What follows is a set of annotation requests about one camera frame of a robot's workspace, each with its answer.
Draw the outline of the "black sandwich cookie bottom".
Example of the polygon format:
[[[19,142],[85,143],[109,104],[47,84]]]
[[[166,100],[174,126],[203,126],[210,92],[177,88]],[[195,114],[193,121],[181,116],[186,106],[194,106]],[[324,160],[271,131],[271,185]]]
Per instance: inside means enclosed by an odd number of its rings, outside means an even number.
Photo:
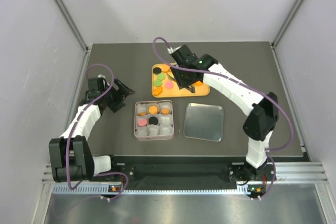
[[[148,119],[148,124],[149,125],[158,125],[159,124],[159,119],[152,116]]]

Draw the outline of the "tan dotted round cookie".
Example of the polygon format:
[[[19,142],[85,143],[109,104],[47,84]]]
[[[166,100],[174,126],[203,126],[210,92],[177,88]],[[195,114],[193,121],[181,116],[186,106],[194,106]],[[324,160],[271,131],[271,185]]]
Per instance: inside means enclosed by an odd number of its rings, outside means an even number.
[[[159,111],[159,108],[156,105],[151,105],[148,107],[148,112],[150,114],[157,114]]]

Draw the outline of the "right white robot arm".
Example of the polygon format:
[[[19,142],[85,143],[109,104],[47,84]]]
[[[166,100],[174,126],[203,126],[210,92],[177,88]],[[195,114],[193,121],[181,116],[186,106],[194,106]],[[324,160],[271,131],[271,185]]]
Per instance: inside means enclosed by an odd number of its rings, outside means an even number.
[[[271,92],[268,98],[264,98],[245,88],[245,83],[230,74],[215,58],[208,54],[197,57],[187,45],[167,51],[176,62],[172,72],[180,88],[200,81],[223,94],[246,115],[243,131],[248,136],[248,151],[244,166],[236,178],[249,181],[258,179],[265,171],[266,149],[279,115],[269,99],[276,101],[277,96]]]

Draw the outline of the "metal tongs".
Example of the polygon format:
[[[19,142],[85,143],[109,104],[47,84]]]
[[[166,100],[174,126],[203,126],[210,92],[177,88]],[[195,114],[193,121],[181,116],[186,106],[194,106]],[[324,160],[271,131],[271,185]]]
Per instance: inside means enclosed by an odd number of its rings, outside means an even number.
[[[170,81],[173,81],[173,82],[177,83],[174,77],[172,77],[172,76],[169,75],[168,73],[167,73],[166,75],[167,75],[167,78],[168,78]],[[191,92],[191,93],[195,93],[195,92],[196,92],[194,86],[188,86],[188,87],[185,87],[184,89],[188,90],[188,91]]]

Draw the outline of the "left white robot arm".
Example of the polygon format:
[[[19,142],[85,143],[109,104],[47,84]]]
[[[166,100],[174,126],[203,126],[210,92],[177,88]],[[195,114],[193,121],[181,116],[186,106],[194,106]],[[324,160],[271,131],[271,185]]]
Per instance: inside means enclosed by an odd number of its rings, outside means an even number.
[[[120,80],[110,84],[103,75],[88,79],[88,90],[78,106],[77,113],[58,138],[50,140],[49,156],[53,180],[57,183],[92,180],[102,174],[114,180],[119,168],[109,155],[93,156],[88,138],[106,109],[116,113],[125,106],[125,99],[135,91]]]

